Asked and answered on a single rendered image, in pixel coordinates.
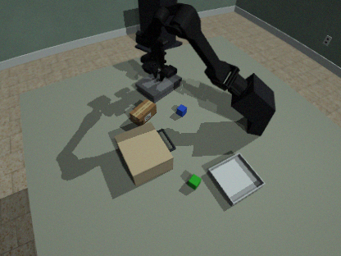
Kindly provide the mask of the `brown cardboard box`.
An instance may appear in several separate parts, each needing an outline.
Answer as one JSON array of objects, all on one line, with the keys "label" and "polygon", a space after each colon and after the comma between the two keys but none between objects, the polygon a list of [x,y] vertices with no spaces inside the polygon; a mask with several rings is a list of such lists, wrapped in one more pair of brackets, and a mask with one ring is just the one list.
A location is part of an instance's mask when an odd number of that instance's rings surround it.
[{"label": "brown cardboard box", "polygon": [[157,105],[147,99],[130,112],[131,120],[138,126],[144,125],[157,113]]}]

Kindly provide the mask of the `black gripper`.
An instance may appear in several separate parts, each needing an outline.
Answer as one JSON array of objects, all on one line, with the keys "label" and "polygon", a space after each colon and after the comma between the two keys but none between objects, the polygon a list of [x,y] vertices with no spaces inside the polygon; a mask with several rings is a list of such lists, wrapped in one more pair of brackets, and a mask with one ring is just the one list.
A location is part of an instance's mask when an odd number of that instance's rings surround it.
[{"label": "black gripper", "polygon": [[[172,65],[164,65],[166,63],[166,60],[165,60],[165,55],[166,55],[166,52],[164,51],[163,53],[161,54],[155,54],[155,53],[146,53],[144,54],[143,56],[141,56],[140,58],[140,61],[142,63],[144,63],[148,58],[149,56],[148,55],[151,55],[152,58],[156,57],[158,59],[158,61],[160,62],[160,65],[161,67],[159,69],[161,69],[161,71],[157,72],[156,73],[153,73],[154,77],[157,78],[157,73],[160,74],[160,81],[162,82],[164,80],[164,78],[171,78],[173,75],[177,74],[177,68],[173,67]],[[163,75],[163,76],[161,76]]]}]

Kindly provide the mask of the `small blue block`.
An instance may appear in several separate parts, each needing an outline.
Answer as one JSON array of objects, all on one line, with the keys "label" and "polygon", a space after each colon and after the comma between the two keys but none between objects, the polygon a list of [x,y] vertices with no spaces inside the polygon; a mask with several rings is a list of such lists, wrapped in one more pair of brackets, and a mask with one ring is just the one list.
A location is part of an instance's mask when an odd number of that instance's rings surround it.
[{"label": "small blue block", "polygon": [[177,115],[183,117],[185,114],[187,113],[187,108],[184,106],[184,105],[180,105],[178,108],[177,108]]}]

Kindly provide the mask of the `green block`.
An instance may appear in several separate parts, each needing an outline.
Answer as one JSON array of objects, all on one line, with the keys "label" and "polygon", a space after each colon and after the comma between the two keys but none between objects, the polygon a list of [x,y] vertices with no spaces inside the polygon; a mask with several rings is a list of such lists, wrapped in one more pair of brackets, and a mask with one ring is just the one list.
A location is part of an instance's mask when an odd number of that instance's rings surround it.
[{"label": "green block", "polygon": [[192,177],[189,179],[188,186],[196,190],[197,189],[196,187],[199,186],[200,182],[201,182],[201,178],[193,174]]}]

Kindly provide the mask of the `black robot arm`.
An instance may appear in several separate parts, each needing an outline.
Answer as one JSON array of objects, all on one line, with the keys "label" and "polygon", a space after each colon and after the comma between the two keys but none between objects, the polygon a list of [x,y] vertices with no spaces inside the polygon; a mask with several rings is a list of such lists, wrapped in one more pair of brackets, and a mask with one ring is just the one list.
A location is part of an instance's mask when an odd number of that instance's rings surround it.
[{"label": "black robot arm", "polygon": [[[167,25],[165,22],[169,16],[174,17],[170,21],[170,24]],[[201,20],[197,11],[189,4],[176,3],[170,6],[161,5],[153,15],[152,22],[147,29],[144,32],[139,30],[136,32],[136,43],[142,46],[145,45],[144,47],[146,48],[151,47],[152,53],[163,53],[165,51],[165,44],[169,43],[166,37],[160,37],[163,22],[169,34],[177,35],[182,39],[191,39],[188,40],[189,43],[208,67],[204,72],[215,86],[222,88],[224,91],[228,90],[235,97],[243,97],[245,95],[252,82],[246,81],[239,74],[239,68],[237,66],[221,61],[218,58],[201,31]],[[156,73],[160,67],[161,65],[158,59],[156,57],[152,58],[151,55],[149,55],[149,59],[142,65],[143,70],[149,75],[152,72]],[[233,74],[230,71],[233,71]],[[225,82],[229,73],[230,75]]]}]

